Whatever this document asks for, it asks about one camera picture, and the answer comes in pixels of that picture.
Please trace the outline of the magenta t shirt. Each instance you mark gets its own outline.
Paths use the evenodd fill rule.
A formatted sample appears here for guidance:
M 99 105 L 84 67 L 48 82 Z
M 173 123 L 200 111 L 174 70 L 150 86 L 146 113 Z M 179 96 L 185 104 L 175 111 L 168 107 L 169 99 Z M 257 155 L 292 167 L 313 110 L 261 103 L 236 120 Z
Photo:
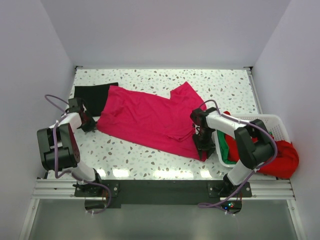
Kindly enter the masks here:
M 97 129 L 134 144 L 204 162 L 208 155 L 198 154 L 190 118 L 196 108 L 207 108 L 203 102 L 188 82 L 171 90 L 169 98 L 112 86 Z

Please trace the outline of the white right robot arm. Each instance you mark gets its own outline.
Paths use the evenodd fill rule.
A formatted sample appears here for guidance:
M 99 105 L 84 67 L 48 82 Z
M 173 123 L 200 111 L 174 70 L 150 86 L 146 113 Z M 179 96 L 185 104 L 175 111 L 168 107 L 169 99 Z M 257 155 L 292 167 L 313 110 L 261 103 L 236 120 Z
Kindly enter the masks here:
M 198 127 L 192 139 L 201 160 L 209 157 L 216 145 L 213 132 L 220 131 L 232 137 L 236 143 L 239 160 L 223 177 L 223 192 L 230 197 L 241 190 L 241 184 L 246 182 L 260 166 L 273 161 L 278 154 L 276 142 L 267 132 L 264 122 L 242 120 L 219 112 L 211 107 L 207 110 L 194 109 L 190 118 Z

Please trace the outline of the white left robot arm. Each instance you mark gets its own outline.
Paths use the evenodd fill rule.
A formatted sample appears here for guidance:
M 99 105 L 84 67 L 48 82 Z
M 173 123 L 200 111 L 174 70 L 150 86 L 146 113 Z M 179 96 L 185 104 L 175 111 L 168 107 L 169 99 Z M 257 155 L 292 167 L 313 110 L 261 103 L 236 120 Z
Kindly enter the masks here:
M 81 161 L 75 131 L 93 131 L 97 122 L 88 111 L 87 103 L 79 98 L 70 98 L 68 108 L 53 125 L 37 131 L 40 160 L 43 168 L 54 171 L 56 179 L 65 174 L 77 180 L 79 187 L 86 185 L 86 191 L 99 196 L 104 184 L 98 172 Z

